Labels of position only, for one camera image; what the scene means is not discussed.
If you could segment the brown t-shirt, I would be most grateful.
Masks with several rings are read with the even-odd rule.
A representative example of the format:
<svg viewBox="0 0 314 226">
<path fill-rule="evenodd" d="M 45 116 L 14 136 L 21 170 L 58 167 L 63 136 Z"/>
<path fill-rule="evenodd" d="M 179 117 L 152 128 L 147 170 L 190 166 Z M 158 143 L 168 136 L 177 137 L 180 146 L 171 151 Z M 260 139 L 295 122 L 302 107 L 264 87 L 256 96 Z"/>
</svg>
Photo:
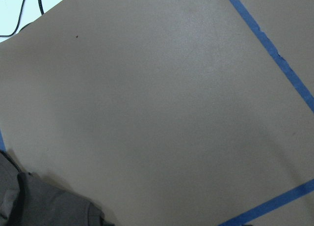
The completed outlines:
<svg viewBox="0 0 314 226">
<path fill-rule="evenodd" d="M 0 153 L 0 224 L 2 226 L 110 226 L 89 200 L 24 172 Z"/>
</svg>

